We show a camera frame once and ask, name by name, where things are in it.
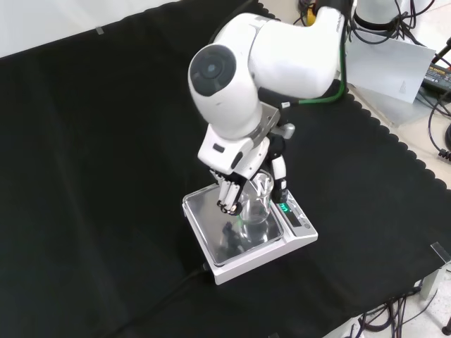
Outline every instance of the cable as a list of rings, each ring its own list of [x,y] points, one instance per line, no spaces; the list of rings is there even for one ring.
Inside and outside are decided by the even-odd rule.
[[[448,94],[451,93],[451,89],[449,89],[448,91],[446,91],[446,93],[444,93],[444,95],[442,95],[439,100],[437,100],[437,102],[435,103],[434,107],[432,108],[431,114],[429,115],[429,121],[428,121],[428,133],[429,133],[429,139],[431,140],[432,144],[434,145],[434,147],[438,150],[438,155],[440,157],[443,157],[444,159],[447,159],[449,161],[451,161],[451,151],[447,151],[446,149],[441,149],[436,142],[434,141],[434,138],[432,137],[432,131],[431,131],[431,122],[432,122],[432,117],[434,115],[435,110],[437,109],[438,105],[441,104],[442,100],[444,97],[447,97]]]
[[[377,308],[376,310],[372,310],[371,312],[367,312],[366,315],[374,315],[377,312],[379,312],[380,310],[386,310],[387,306],[386,305],[382,305],[380,308]]]
[[[225,18],[224,21],[218,26],[218,28],[216,28],[216,30],[214,31],[213,35],[210,38],[209,44],[212,44],[214,42],[219,32],[224,28],[224,26],[228,24],[230,20],[232,20],[238,14],[241,14],[241,12],[243,12],[244,9],[248,7],[248,5],[250,5],[252,2],[254,2],[254,0],[247,0],[243,4],[239,5],[232,13],[230,13],[229,16]]]
[[[346,76],[346,27],[347,23],[345,22],[342,30],[341,40],[340,40],[340,72],[341,72],[341,81],[340,81],[340,88],[337,92],[337,94],[330,96],[330,97],[320,97],[317,99],[304,99],[304,100],[298,100],[298,101],[292,101],[292,102],[283,102],[280,104],[280,110],[293,107],[293,106],[299,106],[301,104],[329,104],[332,102],[337,101],[340,99],[346,92],[347,88],[347,76]]]
[[[197,276],[200,276],[201,274],[203,274],[207,271],[208,271],[208,265],[204,264],[201,268],[193,271],[188,276],[183,278],[174,288],[172,288],[172,290],[169,291],[169,293],[167,293],[160,301],[156,302],[149,310],[144,312],[142,315],[132,318],[125,324],[116,328],[114,331],[103,335],[101,338],[113,338],[117,334],[124,332],[129,327],[135,326],[145,319],[151,319],[152,316],[156,315],[159,311],[161,311],[163,309],[164,305],[168,301],[170,301],[187,282],[189,282],[191,279],[194,279]]]
[[[307,27],[307,24],[304,21],[304,16],[308,15],[309,8],[313,8],[313,5],[314,4],[311,4],[309,0],[307,1],[299,0],[297,6],[299,7],[300,17],[293,23],[293,25],[296,25],[299,21],[301,21],[302,25],[304,27]]]
[[[407,305],[407,299],[404,299],[404,306],[402,307],[402,315],[400,317],[400,319],[398,320],[398,332],[399,332],[399,337],[398,338],[402,338],[402,322],[404,321],[404,314],[406,313],[406,305]]]
[[[359,329],[359,331],[357,332],[355,338],[360,338],[360,336],[362,335],[362,333],[363,333],[363,331],[364,331],[364,329],[365,329],[365,320],[366,320],[366,313],[364,313],[363,318],[362,318],[362,322],[361,322],[361,323],[360,323],[360,320],[359,320],[359,323],[360,323],[360,329]]]
[[[364,25],[367,25],[368,27],[370,27],[370,29],[372,30],[385,30],[385,32],[383,34],[379,33],[379,35],[385,35],[385,39],[382,39],[381,41],[377,41],[377,42],[371,42],[368,41],[366,39],[364,39],[361,35],[359,35],[359,33],[357,33],[358,30],[364,31],[364,32],[368,32],[371,34],[375,34],[375,32],[372,32],[371,30],[363,30],[359,27],[357,27],[356,24],[356,18],[355,15],[353,19],[351,19],[350,21],[350,27],[351,27],[351,31],[354,33],[354,35],[363,43],[365,44],[372,44],[372,45],[376,45],[376,44],[383,44],[384,42],[388,41],[389,39],[396,39],[398,37],[401,37],[402,39],[405,39],[405,37],[407,36],[408,38],[410,38],[415,44],[419,45],[419,46],[424,46],[422,43],[420,43],[415,36],[412,34],[412,32],[410,32],[410,30],[413,30],[416,27],[416,18],[427,12],[427,10],[434,4],[435,0],[432,0],[429,5],[427,5],[427,7],[425,7],[424,10],[419,11],[418,13],[416,12],[416,8],[415,8],[415,2],[414,0],[410,0],[410,15],[407,14],[407,12],[401,13],[401,8],[400,5],[398,3],[397,0],[395,0],[395,5],[397,7],[397,11],[398,14],[397,16],[395,16],[388,24],[385,25],[380,25],[380,24],[372,24],[372,23],[368,23],[364,20],[362,20],[361,18],[359,18],[357,16],[357,21],[359,22],[359,24],[364,27]],[[406,24],[404,22],[404,20],[406,19],[411,19],[409,24]],[[449,67],[451,67],[451,63],[449,63],[448,61],[446,61],[442,55],[435,53],[435,58],[434,61],[437,60],[442,60],[444,63],[446,63]]]
[[[433,108],[434,107],[434,104],[431,102],[431,101],[429,101],[429,99],[426,97],[426,96],[424,96],[423,95],[423,93],[421,93],[421,92],[418,92],[418,94],[420,94],[420,96],[423,98],[423,99],[425,99],[426,100],[426,102],[429,104],[429,108]],[[424,104],[425,106],[427,106],[427,104],[425,104],[422,100],[419,100],[419,99],[417,99],[418,101],[420,101],[422,104]],[[445,111],[442,111],[442,110],[440,110],[440,109],[438,109],[437,108],[437,111],[440,113],[440,114],[442,114],[442,115],[445,115],[445,116],[449,116],[449,117],[451,117],[451,112],[444,106],[444,105],[442,105],[441,104],[441,106],[443,107],[443,109],[445,109]]]
[[[373,319],[371,319],[369,322],[367,322],[365,324],[371,324],[373,321],[378,319],[385,312],[385,310],[387,310],[387,308],[388,308],[388,306],[385,305],[384,308],[382,309],[382,311],[376,317],[374,317]]]
[[[414,317],[410,318],[409,320],[406,320],[405,322],[403,322],[401,325],[406,325],[408,322],[412,321],[415,318],[418,318],[420,315],[422,315],[424,313],[424,311],[426,311],[428,309],[428,307],[431,305],[432,301],[434,300],[435,296],[437,296],[437,291],[435,291],[435,294],[432,296],[431,300],[429,301],[428,305],[426,305],[426,307],[418,314],[415,315]]]

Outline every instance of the white robotic arm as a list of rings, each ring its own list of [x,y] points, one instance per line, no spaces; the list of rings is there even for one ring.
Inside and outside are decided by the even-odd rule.
[[[240,213],[242,188],[265,159],[276,182],[275,202],[284,202],[285,144],[280,133],[270,135],[280,115],[262,113],[258,88],[303,99],[322,96],[335,76],[344,24],[344,15],[327,6],[312,27],[242,14],[193,58],[188,83],[209,123],[198,157],[221,186],[224,213]]]

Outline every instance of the clear glass cup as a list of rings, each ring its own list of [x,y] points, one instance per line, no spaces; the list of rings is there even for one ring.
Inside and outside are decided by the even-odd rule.
[[[252,181],[246,182],[240,197],[240,217],[244,224],[260,224],[267,219],[271,210],[273,188],[274,179],[264,170],[260,170]]]

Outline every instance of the electronic device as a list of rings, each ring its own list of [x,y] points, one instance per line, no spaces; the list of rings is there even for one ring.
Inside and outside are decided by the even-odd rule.
[[[246,225],[239,216],[216,206],[213,184],[183,199],[183,210],[202,248],[215,282],[220,285],[318,239],[304,211],[288,192],[287,201],[271,201],[269,217]]]

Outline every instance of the green digital display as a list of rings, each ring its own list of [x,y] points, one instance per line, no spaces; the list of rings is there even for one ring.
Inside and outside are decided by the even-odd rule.
[[[280,203],[279,206],[284,213],[289,213],[291,211],[290,208],[288,207],[288,204],[286,203]]]
[[[284,212],[292,227],[301,227],[301,222],[297,219],[295,213],[291,210],[287,203],[279,203],[279,209]]]

